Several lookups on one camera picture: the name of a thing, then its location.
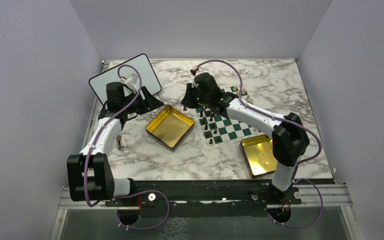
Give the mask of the tin with dark pieces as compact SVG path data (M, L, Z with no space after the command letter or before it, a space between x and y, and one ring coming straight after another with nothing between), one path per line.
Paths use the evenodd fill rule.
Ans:
M146 125L145 131L170 152L175 152L194 126L192 118L167 104Z

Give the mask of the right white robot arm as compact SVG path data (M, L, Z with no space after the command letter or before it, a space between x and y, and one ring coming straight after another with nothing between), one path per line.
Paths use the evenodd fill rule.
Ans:
M192 71L194 79L186 85L181 104L189 109L208 108L216 116L236 120L264 133L272 140L272 153L277 165L268 190L269 199L280 204L289 196L298 160L306 152L310 139L300 117L295 113L281 115L243 101L241 95L222 92L208 72Z

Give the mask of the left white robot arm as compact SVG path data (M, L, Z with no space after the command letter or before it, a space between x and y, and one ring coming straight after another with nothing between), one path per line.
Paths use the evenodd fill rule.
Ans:
M143 115L164 105L145 86L125 94L126 84L106 85L107 100L98 115L98 125L86 146L66 161L70 198L74 202L110 200L116 196L124 205L137 200L137 191L129 179L115 180L108 154L130 114Z

